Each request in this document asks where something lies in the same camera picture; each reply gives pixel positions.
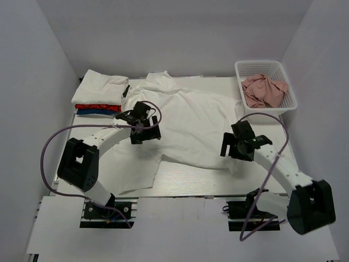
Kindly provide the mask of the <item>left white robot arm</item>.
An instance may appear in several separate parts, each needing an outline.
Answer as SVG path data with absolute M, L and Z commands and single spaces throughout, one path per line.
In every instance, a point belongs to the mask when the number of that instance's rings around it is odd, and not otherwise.
M 133 109 L 116 116 L 118 123 L 100 125 L 101 130 L 84 139 L 69 139 L 57 176 L 80 190 L 84 199 L 97 206 L 102 217 L 111 217 L 115 212 L 115 196 L 98 181 L 100 157 L 123 140 L 140 145 L 147 140 L 161 139 L 161 119 L 162 113 L 154 103 L 136 102 Z

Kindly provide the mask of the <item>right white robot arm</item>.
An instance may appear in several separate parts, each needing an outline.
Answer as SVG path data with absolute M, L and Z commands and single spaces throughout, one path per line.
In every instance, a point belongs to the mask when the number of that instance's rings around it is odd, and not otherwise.
M 220 155 L 255 162 L 283 187 L 286 196 L 262 185 L 246 195 L 246 217 L 268 213 L 284 219 L 299 235 L 332 224 L 336 220 L 333 193 L 325 180 L 315 181 L 277 151 L 265 135 L 255 135 L 248 121 L 239 121 L 223 136 Z

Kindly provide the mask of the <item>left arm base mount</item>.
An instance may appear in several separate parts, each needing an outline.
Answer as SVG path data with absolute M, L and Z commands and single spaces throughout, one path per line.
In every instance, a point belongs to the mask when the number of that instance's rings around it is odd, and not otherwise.
M 115 208 L 123 214 L 128 223 L 117 211 L 102 209 L 89 201 L 85 201 L 80 228 L 130 229 L 134 225 L 137 215 L 137 199 L 116 199 Z

